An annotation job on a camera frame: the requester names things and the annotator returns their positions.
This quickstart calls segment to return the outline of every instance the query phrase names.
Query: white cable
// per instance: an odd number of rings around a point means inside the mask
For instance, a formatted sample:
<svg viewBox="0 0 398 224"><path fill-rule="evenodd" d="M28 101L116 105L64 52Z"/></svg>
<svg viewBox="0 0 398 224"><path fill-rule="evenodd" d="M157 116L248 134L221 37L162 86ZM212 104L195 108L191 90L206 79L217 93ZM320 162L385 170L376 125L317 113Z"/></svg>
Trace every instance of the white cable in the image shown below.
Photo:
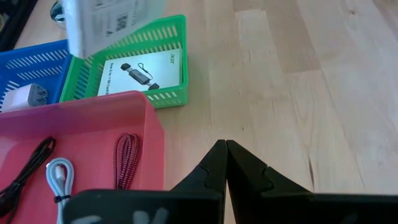
<svg viewBox="0 0 398 224"><path fill-rule="evenodd" d="M65 171L61 167L63 165L67 169L67 178L65 179ZM47 182L54 192L55 196L71 195L73 179L75 178L75 171L73 170L72 163L65 158L56 158L47 164L45 171ZM67 204L69 198L65 198L58 202L58 218L57 224L62 222L62 210Z"/></svg>

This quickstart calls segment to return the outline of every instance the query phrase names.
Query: white power adapter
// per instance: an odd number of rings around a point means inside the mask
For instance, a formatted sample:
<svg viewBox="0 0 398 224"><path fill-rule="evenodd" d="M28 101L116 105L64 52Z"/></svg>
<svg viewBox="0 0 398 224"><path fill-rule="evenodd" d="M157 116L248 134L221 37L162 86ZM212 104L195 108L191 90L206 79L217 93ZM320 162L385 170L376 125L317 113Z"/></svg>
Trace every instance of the white power adapter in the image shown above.
<svg viewBox="0 0 398 224"><path fill-rule="evenodd" d="M1 111L8 112L47 104L47 90L36 83L6 93Z"/></svg>

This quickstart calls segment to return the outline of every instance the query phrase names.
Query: wooden tabletop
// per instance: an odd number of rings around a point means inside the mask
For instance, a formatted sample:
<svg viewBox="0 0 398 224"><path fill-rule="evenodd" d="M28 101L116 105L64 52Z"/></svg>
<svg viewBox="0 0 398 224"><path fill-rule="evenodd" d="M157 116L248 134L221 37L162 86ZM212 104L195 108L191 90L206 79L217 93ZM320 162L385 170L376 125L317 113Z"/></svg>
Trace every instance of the wooden tabletop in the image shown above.
<svg viewBox="0 0 398 224"><path fill-rule="evenodd" d="M17 47L65 38L52 4ZM398 193L397 1L168 0L172 14L187 17L190 102L157 111L166 189L234 139L314 192Z"/></svg>

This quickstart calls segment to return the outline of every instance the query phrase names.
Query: plastic bin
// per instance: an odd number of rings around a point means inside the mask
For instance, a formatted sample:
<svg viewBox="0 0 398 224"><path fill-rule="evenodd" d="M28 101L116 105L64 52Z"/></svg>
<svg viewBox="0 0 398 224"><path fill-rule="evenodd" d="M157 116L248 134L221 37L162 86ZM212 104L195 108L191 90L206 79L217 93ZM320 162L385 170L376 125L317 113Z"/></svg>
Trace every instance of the plastic bin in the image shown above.
<svg viewBox="0 0 398 224"><path fill-rule="evenodd" d="M18 175L47 136L57 140L56 157L75 168L73 194L113 187L113 147L121 133L136 133L142 154L131 189L162 190L164 131L145 95L129 91L0 114L0 189ZM57 204L45 164L27 181L13 224L55 223Z"/></svg>
<svg viewBox="0 0 398 224"><path fill-rule="evenodd" d="M179 86L145 91L155 108L188 102L188 61L185 16L159 19L86 60L72 59L60 101L97 96L104 63L109 59L182 49L182 82Z"/></svg>
<svg viewBox="0 0 398 224"><path fill-rule="evenodd" d="M0 53L0 112L8 91L31 83L48 91L47 104L58 103L71 59L66 40Z"/></svg>

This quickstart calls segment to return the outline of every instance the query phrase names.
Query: usb card reader image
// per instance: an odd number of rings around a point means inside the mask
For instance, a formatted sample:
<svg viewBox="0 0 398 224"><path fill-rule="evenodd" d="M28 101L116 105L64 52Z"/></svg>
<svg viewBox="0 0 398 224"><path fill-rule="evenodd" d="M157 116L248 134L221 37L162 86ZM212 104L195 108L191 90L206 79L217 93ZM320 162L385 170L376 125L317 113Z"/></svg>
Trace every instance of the usb card reader image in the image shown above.
<svg viewBox="0 0 398 224"><path fill-rule="evenodd" d="M137 81L141 85L149 86L148 90L159 89L160 86L158 84L156 84L156 83L152 84L150 82L153 79L153 76L147 70L144 69L144 64L138 63L138 67L141 68L144 72L146 72L146 74L150 75L150 78L147 77L146 75L144 75L139 70L131 68L131 65L129 65L128 63L122 64L121 69L123 71L127 71L129 73L129 76L131 76L133 79L135 79L135 81Z"/></svg>

